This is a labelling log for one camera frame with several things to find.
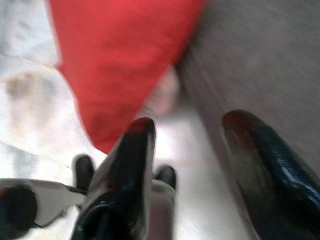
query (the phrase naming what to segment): red pillow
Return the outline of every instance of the red pillow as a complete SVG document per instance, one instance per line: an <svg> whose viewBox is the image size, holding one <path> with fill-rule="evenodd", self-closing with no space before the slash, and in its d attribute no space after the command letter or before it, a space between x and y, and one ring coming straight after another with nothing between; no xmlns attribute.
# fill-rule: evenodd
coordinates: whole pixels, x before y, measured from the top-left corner
<svg viewBox="0 0 320 240"><path fill-rule="evenodd" d="M59 68L95 147L109 153L193 34L205 0L50 0Z"/></svg>

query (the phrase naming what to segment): white tile floor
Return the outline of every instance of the white tile floor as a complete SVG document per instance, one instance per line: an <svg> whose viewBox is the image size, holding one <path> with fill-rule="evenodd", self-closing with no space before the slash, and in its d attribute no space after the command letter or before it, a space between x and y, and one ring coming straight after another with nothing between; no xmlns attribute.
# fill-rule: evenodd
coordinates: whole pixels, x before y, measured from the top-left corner
<svg viewBox="0 0 320 240"><path fill-rule="evenodd" d="M76 154L89 154L96 165L105 154L91 146L77 118L73 96L53 68L58 57L44 1L0 1L0 28L4 30L0 30L0 178L71 185ZM179 176L175 239L249 239L188 98L183 97L169 116L153 118L155 167L170 164ZM76 217L72 208L66 218L45 230L31 231L25 239L68 239Z"/></svg>

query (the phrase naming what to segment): white floor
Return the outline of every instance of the white floor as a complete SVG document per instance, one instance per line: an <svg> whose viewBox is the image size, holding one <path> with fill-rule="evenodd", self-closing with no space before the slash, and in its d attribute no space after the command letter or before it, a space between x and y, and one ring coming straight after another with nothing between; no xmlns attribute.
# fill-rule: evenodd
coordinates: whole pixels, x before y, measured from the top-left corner
<svg viewBox="0 0 320 240"><path fill-rule="evenodd" d="M106 156L86 137L68 85L53 67L58 55L52 32L43 0L0 1L0 178L71 185L75 155L89 154L97 166ZM188 98L169 116L152 118L155 167L170 164L179 176L175 239L249 239ZM67 217L25 239L69 239L76 217L72 208Z"/></svg>

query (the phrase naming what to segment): red fabric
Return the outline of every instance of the red fabric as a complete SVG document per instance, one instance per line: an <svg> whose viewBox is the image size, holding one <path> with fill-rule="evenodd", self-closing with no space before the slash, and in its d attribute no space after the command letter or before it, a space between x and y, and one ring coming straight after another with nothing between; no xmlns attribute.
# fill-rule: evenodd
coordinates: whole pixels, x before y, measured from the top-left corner
<svg viewBox="0 0 320 240"><path fill-rule="evenodd" d="M194 32L205 0L50 0L63 65L96 148L108 153Z"/></svg>

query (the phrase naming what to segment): red cloth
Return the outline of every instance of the red cloth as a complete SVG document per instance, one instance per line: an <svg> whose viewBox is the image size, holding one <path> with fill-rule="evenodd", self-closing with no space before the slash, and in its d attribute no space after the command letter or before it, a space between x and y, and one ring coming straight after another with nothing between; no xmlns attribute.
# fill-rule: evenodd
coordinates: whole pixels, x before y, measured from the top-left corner
<svg viewBox="0 0 320 240"><path fill-rule="evenodd" d="M50 0L60 71L96 148L108 153L176 63L205 0Z"/></svg>

